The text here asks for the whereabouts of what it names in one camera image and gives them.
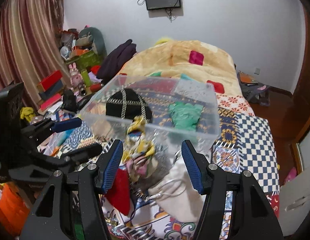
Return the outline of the red drawstring pouch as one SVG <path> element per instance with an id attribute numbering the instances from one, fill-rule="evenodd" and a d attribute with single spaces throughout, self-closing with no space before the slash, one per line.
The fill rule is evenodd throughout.
<path id="1" fill-rule="evenodd" d="M 126 170 L 118 168 L 111 189 L 105 194 L 109 203 L 125 216 L 130 211 L 130 184 Z"/>

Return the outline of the floral yellow scrunchie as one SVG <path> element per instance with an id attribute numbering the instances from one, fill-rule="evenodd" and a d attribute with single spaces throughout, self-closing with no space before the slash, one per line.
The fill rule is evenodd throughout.
<path id="1" fill-rule="evenodd" d="M 127 128 L 123 143 L 122 163 L 125 165 L 132 183 L 140 177 L 150 176 L 151 160 L 156 152 L 156 147 L 151 140 L 146 138 L 145 125 L 147 121 L 142 116 L 136 116 Z"/>

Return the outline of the white drawstring bag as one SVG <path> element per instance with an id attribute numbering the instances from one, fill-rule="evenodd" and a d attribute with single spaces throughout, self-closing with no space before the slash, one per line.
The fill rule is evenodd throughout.
<path id="1" fill-rule="evenodd" d="M 148 189 L 156 204 L 182 223 L 196 223 L 204 205 L 204 198 L 193 188 L 186 166 L 179 158 L 169 173 Z"/>

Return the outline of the clear plastic storage box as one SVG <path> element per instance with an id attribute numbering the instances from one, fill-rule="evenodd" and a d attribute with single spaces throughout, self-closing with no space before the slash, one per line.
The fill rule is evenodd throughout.
<path id="1" fill-rule="evenodd" d="M 146 138 L 169 147 L 177 153 L 184 140 L 190 140 L 197 152 L 211 158 L 214 142 L 220 137 L 220 118 L 214 86 L 195 80 L 154 76 L 118 75 L 99 90 L 80 111 L 81 118 L 98 137 L 124 141 L 130 119 L 106 115 L 107 100 L 121 89 L 129 88 L 139 94 L 152 111 L 152 122 L 145 126 Z M 196 131 L 176 129 L 169 113 L 175 102 L 199 104 L 204 108 Z"/>

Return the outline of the grey knitted pouch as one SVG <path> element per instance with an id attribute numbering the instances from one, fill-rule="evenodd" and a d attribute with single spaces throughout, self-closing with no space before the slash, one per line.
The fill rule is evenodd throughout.
<path id="1" fill-rule="evenodd" d="M 169 147 L 161 144 L 155 144 L 156 152 L 152 158 L 150 164 L 150 176 L 146 178 L 140 177 L 134 184 L 134 187 L 141 191 L 146 191 L 150 187 L 157 185 L 173 167 L 172 159 L 175 156 L 174 153 L 170 153 Z"/>

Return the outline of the green knitted pouch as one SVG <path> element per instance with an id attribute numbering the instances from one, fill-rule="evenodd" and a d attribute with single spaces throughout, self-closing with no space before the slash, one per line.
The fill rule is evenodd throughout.
<path id="1" fill-rule="evenodd" d="M 169 113 L 174 127 L 186 131 L 196 131 L 203 108 L 199 104 L 171 103 L 169 105 Z"/>

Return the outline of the orange plastic bag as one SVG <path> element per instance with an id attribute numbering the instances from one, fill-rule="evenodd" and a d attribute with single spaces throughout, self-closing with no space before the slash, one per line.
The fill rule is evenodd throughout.
<path id="1" fill-rule="evenodd" d="M 13 238 L 19 237 L 30 209 L 12 183 L 0 186 L 0 225 Z"/>

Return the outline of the red gift box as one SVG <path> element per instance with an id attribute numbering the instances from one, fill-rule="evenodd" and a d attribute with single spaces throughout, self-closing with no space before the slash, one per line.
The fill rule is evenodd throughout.
<path id="1" fill-rule="evenodd" d="M 45 92 L 62 78 L 62 72 L 56 70 L 37 84 L 38 92 Z"/>

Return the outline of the pink rabbit doll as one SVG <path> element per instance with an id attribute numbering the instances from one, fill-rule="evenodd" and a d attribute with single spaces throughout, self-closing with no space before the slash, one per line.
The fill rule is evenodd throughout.
<path id="1" fill-rule="evenodd" d="M 73 88 L 78 87 L 83 84 L 82 76 L 77 69 L 76 63 L 72 63 L 69 65 L 69 73 L 70 73 L 70 82 Z"/>

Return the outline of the grey plush toy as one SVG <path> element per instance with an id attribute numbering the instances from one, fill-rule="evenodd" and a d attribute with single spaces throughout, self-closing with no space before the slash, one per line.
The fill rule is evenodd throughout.
<path id="1" fill-rule="evenodd" d="M 85 47 L 90 47 L 98 56 L 106 57 L 107 51 L 102 33 L 95 27 L 82 29 L 78 35 L 78 41 L 89 42 Z"/>

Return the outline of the striped brown curtain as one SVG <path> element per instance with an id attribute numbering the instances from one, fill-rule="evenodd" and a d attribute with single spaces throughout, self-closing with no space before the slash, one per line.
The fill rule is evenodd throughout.
<path id="1" fill-rule="evenodd" d="M 56 70 L 70 83 L 59 51 L 63 0 L 4 0 L 0 6 L 0 90 L 12 81 L 25 85 L 22 101 L 37 107 L 37 85 Z"/>

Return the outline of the brown wooden door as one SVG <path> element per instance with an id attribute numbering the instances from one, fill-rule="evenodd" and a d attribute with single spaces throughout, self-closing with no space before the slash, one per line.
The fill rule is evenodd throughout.
<path id="1" fill-rule="evenodd" d="M 301 141 L 310 130 L 310 13 L 305 12 L 305 51 L 303 65 L 299 74 L 297 86 L 293 94 L 294 104 L 299 111 L 301 129 L 296 141 Z"/>

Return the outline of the purple backpack on floor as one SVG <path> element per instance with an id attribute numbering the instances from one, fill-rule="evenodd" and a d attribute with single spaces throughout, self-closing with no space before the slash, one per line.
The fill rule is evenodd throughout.
<path id="1" fill-rule="evenodd" d="M 270 86 L 264 85 L 254 79 L 254 77 L 243 72 L 237 73 L 240 88 L 244 98 L 249 103 L 258 103 L 261 106 L 268 107 Z"/>

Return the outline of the beige plush blanket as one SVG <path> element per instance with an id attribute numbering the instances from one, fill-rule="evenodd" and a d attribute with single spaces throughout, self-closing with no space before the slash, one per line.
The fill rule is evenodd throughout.
<path id="1" fill-rule="evenodd" d="M 193 80 L 221 83 L 225 94 L 242 95 L 232 57 L 224 50 L 201 42 L 169 40 L 136 53 L 120 74 L 149 76 L 161 72 L 164 77 L 185 74 Z"/>

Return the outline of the white wall socket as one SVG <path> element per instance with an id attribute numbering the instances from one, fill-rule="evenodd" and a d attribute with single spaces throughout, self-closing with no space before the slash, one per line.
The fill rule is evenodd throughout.
<path id="1" fill-rule="evenodd" d="M 255 68 L 254 74 L 259 75 L 260 74 L 260 68 Z"/>

